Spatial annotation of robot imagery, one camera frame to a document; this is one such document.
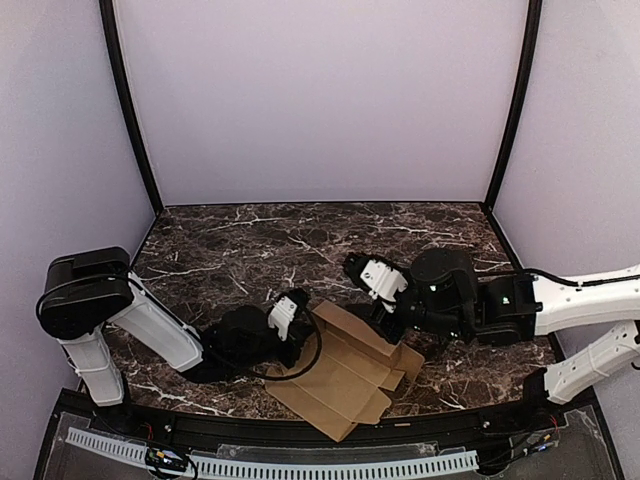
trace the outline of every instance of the black cable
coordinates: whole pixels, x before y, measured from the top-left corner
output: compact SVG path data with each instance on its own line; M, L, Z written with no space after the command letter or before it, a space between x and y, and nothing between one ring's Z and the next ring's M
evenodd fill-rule
M316 345L316 352L315 352L313 358L299 372L292 373L291 375L284 375L282 377L273 377L271 375L264 375L262 373L258 373L256 371L250 369L250 368L240 367L239 365L235 365L234 363L230 362L226 358L218 355L213 349L209 349L208 352L216 360L218 360L220 363L226 365L227 367L233 368L235 370L243 372L245 375L248 375L248 376L251 376L251 377L255 377L255 378L259 378L261 380L267 380L269 382L284 382L284 381L287 381L287 380L293 380L295 378L299 378L302 375L304 375L305 373L309 372L313 367L315 367L316 363L318 363L318 360L320 359L320 354L322 353L322 332L320 331L320 327L318 325L318 322L315 321L315 319L313 318L313 316L311 315L311 313L309 312L307 307L302 307L302 311L304 312L304 314L306 315L307 319L311 322L311 325L313 326L313 330L314 330L315 335L316 335L317 345Z
M82 285L84 283L89 283L92 282L94 280L124 280L125 282L131 282L133 283L136 287L138 287L139 289L142 290L142 286L140 286L140 284L138 282L136 282L135 280L132 280L129 278L128 275L123 275L123 274L119 274L119 273L97 273L95 275L88 275L86 277L82 277L82 278L76 278L74 280L70 280L68 282L64 282L61 283L60 285L56 285L55 287L51 288L50 290L47 290L46 292L44 292L40 298L38 299L38 301L36 302L36 317L38 318L38 320L42 321L42 304L45 302L45 300L47 300L47 298L62 290L63 288L67 288L67 287L75 287L78 285Z
M505 468L508 465L511 465L513 462L520 460L521 458L526 457L527 455L524 453L520 453L519 455L516 455L513 458L509 458L503 462L499 462L499 463L483 463L481 466L482 467L489 467L489 468Z
M516 448L522 446L526 441L528 441L531 436L533 435L534 432L529 432L527 435L525 435L522 439L518 440L516 443L514 443L508 450L502 452L500 455L498 455L497 457L493 457L490 460L486 460L482 463L480 463L479 465L481 467L490 467L492 466L492 464L494 464L494 462L496 462L496 460L500 460L502 457L504 457L505 455L509 455L510 453L512 453Z
M599 280L588 280L586 282L576 282L575 280L568 280L566 278L559 277L554 275L553 273L546 272L539 268L523 268L521 270L499 270L495 272L476 272L478 277L502 277L505 275L517 275L519 273L529 274L529 275L538 275L539 277L544 277L552 282L559 283L560 285L564 285L566 287L573 288L584 288L584 287L597 287L599 285L605 285L609 283L618 283L618 282L627 282L629 280L639 280L640 274L638 275L627 275L625 277L615 277L615 278L602 278Z
M124 432L120 432L116 428L113 428L111 425L109 425L109 422L107 422L103 417L98 415L95 411L92 412L92 413L93 413L93 416L95 418L100 420L102 422L102 424L105 427L107 427L108 430L111 431L111 433L114 433L114 434L119 435L121 437L128 438L129 440L138 440L140 442L146 442L147 448L149 448L149 445L152 444L152 445L155 445L156 448L159 447L159 448L162 448L162 449L165 449L165 450L170 450L171 452L175 453L178 457L180 457L181 460L183 460L183 461L186 460L191 465L191 468L193 468L193 477L191 477L190 480L198 480L198 466L195 464L195 462L193 460L191 460L191 456L189 454L177 451L175 449L175 447L172 447L171 445L167 445L166 443L158 442L156 440L151 440L151 439L143 440L143 439L138 438L138 437L132 437L131 435L126 434ZM172 479L172 478L175 478L175 476L173 476L173 475L165 474L163 472L160 472L157 467L154 468L154 473L156 474L156 477L158 477L160 479Z
M42 294L42 296L40 296L40 298L38 299L38 301L36 302L36 317L38 318L38 320L42 321L42 304L47 300L47 298L52 295L55 292L58 292L64 288L67 287L73 287L73 286L78 286L78 285L82 285L85 283L89 283L95 280L124 280L132 285L134 285L136 288L138 288L138 290L140 290L141 292L145 292L146 290L145 288L138 282L136 282L135 280L133 280L132 278L129 277L129 275L124 275L124 274L111 274L111 273L99 273L99 274L95 274L95 275L89 275L83 278L77 278L74 280L70 280L68 282L65 283L61 283L60 285L56 285L55 287L51 288L50 290L46 291L44 294ZM148 298L149 300L151 300L158 308L160 308L162 311L164 311L165 313L167 313L169 316L171 316L171 318L174 319L174 321L178 324L182 325L186 325L186 323L184 323L182 320L180 320L171 310L169 310L165 305L162 304L162 302L160 302L158 299L156 299L153 295L146 295L146 298ZM234 364L233 362L230 362L229 360L227 360L226 358L222 357L221 355L219 355L218 353L216 353L212 348L209 348L207 350L207 353L211 354L211 356L213 356L216 360L218 360L220 363L226 365L227 367L233 368L234 370L238 370L240 372L243 372L245 375L250 376L250 377L254 377L254 378L259 378L261 380L267 380L270 382L284 382L287 380L293 380L295 378L299 378L302 375L304 375L305 373L308 373L315 365L316 363L318 363L318 360L320 359L320 355L322 353L322 332L320 331L320 326L318 325L318 323L315 321L315 319L313 318L313 316L311 315L311 313L309 312L309 310L306 307L301 307L303 313L306 315L307 319L311 322L311 325L313 326L313 330L315 332L316 335L316 352L312 358L312 360L309 362L308 365L306 365L302 370L300 370L299 372L293 373L291 375L285 375L282 377L274 377L271 375L264 375L262 373L258 373L250 368L246 368L246 367L241 367L239 365ZM189 329L185 329L185 331L192 335L198 342L200 342L200 338L198 338L191 330Z

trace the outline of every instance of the brown cardboard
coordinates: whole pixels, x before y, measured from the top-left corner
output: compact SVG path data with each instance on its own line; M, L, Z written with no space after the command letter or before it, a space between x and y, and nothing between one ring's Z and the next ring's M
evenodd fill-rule
M266 382L271 395L336 442L358 423L376 424L391 400L380 389L393 391L406 377L414 381L424 357L404 344L391 345L365 322L346 310L323 302L313 314L321 326L322 355L300 378ZM315 338L286 374L309 363Z

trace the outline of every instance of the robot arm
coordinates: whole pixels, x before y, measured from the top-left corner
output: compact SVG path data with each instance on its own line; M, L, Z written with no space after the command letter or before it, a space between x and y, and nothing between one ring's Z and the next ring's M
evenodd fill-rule
M378 271L388 279L382 279L383 285L380 277L365 275L380 264L385 269ZM564 362L534 372L525 381L525 392L534 392L538 400L567 403L640 356L640 266L568 279L525 270L480 285L464 252L432 249L408 269L363 254L350 254L344 269L374 299L376 292L387 292L384 303L374 304L368 321L392 343L408 328L499 346L565 328L619 321Z
M311 333L294 323L308 300L304 291L293 290L266 314L239 307L201 333L164 307L129 271L128 254L114 247L54 260L36 313L96 405L108 407L121 404L126 389L102 336L105 323L129 332L187 380L209 383L273 357L292 367Z

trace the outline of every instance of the black metal frame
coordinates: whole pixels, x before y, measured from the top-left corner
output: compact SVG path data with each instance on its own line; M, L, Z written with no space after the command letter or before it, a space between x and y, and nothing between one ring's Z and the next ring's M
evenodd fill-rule
M491 176L491 183L487 190L487 196L484 205L487 209L493 210L500 194L500 187L504 180L513 142L518 131L520 123L520 115L524 106L524 99L527 94L527 86L529 85L529 76L531 75L531 67L533 65L533 55L536 49L536 40L538 38L538 27L540 26L540 16L542 14L542 0L529 0L529 10L527 12L527 23L524 30L524 39L522 41L522 51L520 53L520 64L518 66L518 74L516 75L516 83L513 88L513 96L511 97L511 107L507 116L507 124L502 136L502 143L498 151L498 158Z
M107 51L109 52L109 61L111 62L111 71L113 72L113 80L118 92L120 100L120 108L122 116L127 125L129 132L129 140L136 157L138 169L142 176L147 196L153 207L156 216L162 213L164 205L160 198L160 191L153 176L151 163L144 147L140 125L138 125L138 117L133 106L131 90L127 81L127 72L124 68L124 60L122 58L122 50L120 48L120 39L118 37L118 27L116 25L115 11L113 8L113 0L100 0L100 13L102 15L102 27L104 29L104 38L107 43Z
M138 123L131 90L127 80L127 73L124 66L120 39L118 36L118 27L115 17L113 0L99 0L100 11L102 14L102 25L104 28L104 36L111 62L111 70L115 82L120 107L124 117L131 146L136 157L138 169L142 176L147 196L153 207L156 216L159 216L164 210L164 204L160 197L160 191L153 175L153 169L149 162L149 157L144 146L144 140ZM489 189L483 203L484 208L492 211L495 207L496 200L500 193L500 187L504 180L504 175L511 156L511 150L518 130L520 115L524 105L524 100L533 65L533 56L535 52L536 40L538 36L538 27L540 25L540 16L542 13L542 0L529 0L529 8L527 12L527 20L522 42L522 51L520 54L520 64L516 75L515 86L511 98L511 106L507 116L502 143L489 184Z
M118 37L113 0L99 0L99 3L107 50L109 52L109 59L118 92L118 98L120 100L122 114L149 201L151 202L156 214L156 219L147 233L148 236L153 229L153 226L157 223L160 214L164 210L164 204L160 197L160 192L153 175L149 157L145 150L144 141L142 139L140 126L138 124L138 119L131 97L131 91L127 81L122 50ZM500 145L500 150L485 200L484 202L479 202L487 221L495 232L509 261L515 269L522 268L522 264L497 222L493 214L493 209L500 193L500 187L505 176L524 105L527 85L533 65L533 56L541 12L542 0L529 0L520 63L502 143ZM134 263L137 260L141 249L142 247L134 257ZM556 360L563 360L564 354L555 334L549 335L549 341L553 347ZM379 426L375 427L361 425L349 437L347 437L345 441L338 444L338 447L346 448L366 445L391 445L412 441L437 441L440 448L460 445L465 445L470 449L497 448L504 444L506 440L492 439L483 436L481 433L481 417L479 413L506 411L507 409L512 408L513 405L513 403L507 403L464 412L449 412L444 414L410 417L406 419L387 419L383 420ZM584 405L591 405L594 408L596 417L603 432L605 443L609 449L609 454L616 476L623 479L624 476L622 474L616 450L613 446L611 434L604 416L602 415L602 410L593 388L584 391L576 397L570 405L570 407L567 407L568 409ZM165 443L172 442L176 446L215 450L215 448L217 448L221 443L289 446L291 441L295 441L296 447L298 448L336 447L335 443L327 440L324 435L304 422L228 419L215 416L170 412L141 406L135 406L134 408L144 411L147 418L156 419L152 423L154 423L154 427L156 427L154 428L154 431L158 432L158 435L161 437L158 438L158 440L164 441ZM93 404L87 395L70 390L62 391L47 427L34 478L43 478L46 458L53 442L53 436L58 425L60 413L70 412L77 415L91 417L92 410ZM399 424L402 424L403 427L399 428L396 426ZM165 425L172 426L171 433L166 433L164 429Z
M147 230L147 233L144 235L144 239L138 246L138 249L133 254L133 257L131 258L131 268L133 268L133 266L138 261L138 258L140 258L140 254L142 254L142 250L144 249L144 246L146 245L147 240L149 240L149 236L153 233L153 230L156 228L156 225L158 225L159 220L160 220L160 215L158 214L153 219L153 222L151 222L151 226L149 227L149 230Z
M295 445L296 448L336 449L437 442L440 449L465 446L470 450L494 451L509 447L508 436L483 435L483 419L486 418L485 415L508 412L515 405L516 403L512 402L460 412L384 419L378 425L359 425L339 444L302 421L234 419L171 412L135 405L133 408L134 412L149 419L156 441L184 450L195 448L215 452L223 444L288 448ZM592 393L590 391L581 393L570 404L560 407L560 412L588 405L592 406L600 424L616 477L623 480L624 475L613 448L611 436L602 417L600 406ZM49 419L34 479L44 478L47 458L55 440L61 413L68 412L89 418L92 428L112 433L93 417L93 409L94 405L87 395L62 390ZM562 415L559 420L564 424ZM144 440L145 436L146 431L140 434L140 439Z

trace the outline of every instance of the dark marble tabletop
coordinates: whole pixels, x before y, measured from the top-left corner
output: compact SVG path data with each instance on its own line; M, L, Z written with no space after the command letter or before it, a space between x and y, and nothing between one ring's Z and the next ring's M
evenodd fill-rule
M343 275L347 252L406 265L428 247L469 252L479 271L509 268L480 208L472 203L342 203L171 207L151 232L135 271L184 321L204 329L240 304L266 309L294 286L345 305L368 297ZM261 380L195 385L146 346L107 326L105 336L134 402L183 412L294 419ZM413 385L392 394L386 417L481 407L518 399L523 378L554 360L546 338L505 348L476 342L442 351L427 334L406 342L426 363Z

